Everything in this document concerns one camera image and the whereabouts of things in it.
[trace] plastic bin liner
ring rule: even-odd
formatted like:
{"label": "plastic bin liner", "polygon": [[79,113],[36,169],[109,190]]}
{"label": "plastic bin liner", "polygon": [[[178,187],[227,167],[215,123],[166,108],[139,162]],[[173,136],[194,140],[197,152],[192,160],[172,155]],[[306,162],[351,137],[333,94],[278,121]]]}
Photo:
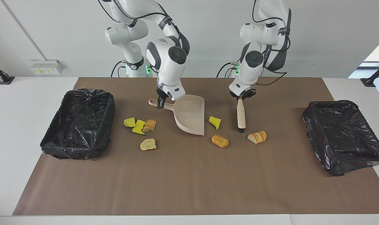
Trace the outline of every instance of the plastic bin liner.
{"label": "plastic bin liner", "polygon": [[311,102],[302,118],[315,154],[330,175],[379,164],[379,140],[354,102]]}
{"label": "plastic bin liner", "polygon": [[89,159],[108,148],[115,114],[113,95],[103,90],[68,91],[41,141],[44,154]]}

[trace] green indicator light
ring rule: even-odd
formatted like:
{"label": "green indicator light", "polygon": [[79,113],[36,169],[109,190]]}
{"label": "green indicator light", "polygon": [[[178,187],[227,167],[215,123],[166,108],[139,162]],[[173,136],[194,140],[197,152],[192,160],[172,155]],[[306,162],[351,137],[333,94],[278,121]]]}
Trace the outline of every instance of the green indicator light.
{"label": "green indicator light", "polygon": [[146,73],[151,74],[150,66],[145,65],[145,68],[146,68]]}

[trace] dustpan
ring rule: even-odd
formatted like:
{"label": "dustpan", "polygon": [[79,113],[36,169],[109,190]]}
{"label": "dustpan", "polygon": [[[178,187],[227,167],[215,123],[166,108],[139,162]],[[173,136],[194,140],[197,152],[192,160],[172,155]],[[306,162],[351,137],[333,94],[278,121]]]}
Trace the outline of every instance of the dustpan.
{"label": "dustpan", "polygon": [[[157,106],[158,101],[150,99],[148,103]],[[190,134],[205,135],[205,99],[186,94],[174,104],[164,104],[164,108],[173,111],[177,126]]]}

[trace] electrical outlet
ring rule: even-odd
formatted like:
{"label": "electrical outlet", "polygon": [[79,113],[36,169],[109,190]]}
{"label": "electrical outlet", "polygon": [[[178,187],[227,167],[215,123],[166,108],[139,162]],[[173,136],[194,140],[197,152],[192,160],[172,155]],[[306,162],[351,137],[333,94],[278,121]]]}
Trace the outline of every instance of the electrical outlet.
{"label": "electrical outlet", "polygon": [[42,64],[40,67],[39,67],[39,70],[42,71],[43,74],[46,74],[46,75],[51,75],[51,72],[49,71],[49,66],[51,64]]}
{"label": "electrical outlet", "polygon": [[34,64],[31,67],[35,75],[61,75],[63,67],[58,60],[31,60]]}
{"label": "electrical outlet", "polygon": [[42,75],[42,71],[39,69],[39,67],[41,66],[41,64],[33,64],[31,66],[31,71],[35,74],[35,75]]}

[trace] sponge piece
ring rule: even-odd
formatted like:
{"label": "sponge piece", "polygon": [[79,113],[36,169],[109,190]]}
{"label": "sponge piece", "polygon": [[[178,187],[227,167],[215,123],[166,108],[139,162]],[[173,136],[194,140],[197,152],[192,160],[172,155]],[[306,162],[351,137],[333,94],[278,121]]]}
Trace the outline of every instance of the sponge piece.
{"label": "sponge piece", "polygon": [[126,126],[126,127],[135,127],[135,119],[134,119],[134,117],[131,117],[131,118],[125,119],[125,120],[123,121],[123,124],[124,124],[124,126]]}
{"label": "sponge piece", "polygon": [[142,151],[155,149],[156,148],[155,139],[153,138],[145,139],[139,146]]}
{"label": "sponge piece", "polygon": [[136,134],[142,134],[145,135],[144,132],[142,132],[142,128],[144,128],[145,122],[142,120],[137,120],[135,127],[132,129],[132,131]]}
{"label": "sponge piece", "polygon": [[209,122],[216,127],[216,130],[218,130],[219,127],[220,127],[221,119],[210,116],[209,117]]}

